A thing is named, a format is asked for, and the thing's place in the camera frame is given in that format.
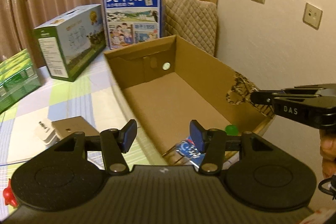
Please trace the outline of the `person's right hand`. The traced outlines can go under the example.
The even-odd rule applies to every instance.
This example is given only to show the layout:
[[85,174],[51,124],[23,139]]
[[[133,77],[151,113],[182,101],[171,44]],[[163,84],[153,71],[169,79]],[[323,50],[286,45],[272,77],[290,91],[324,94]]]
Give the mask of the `person's right hand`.
[[320,154],[322,156],[322,174],[329,178],[335,174],[336,140],[334,130],[320,130]]

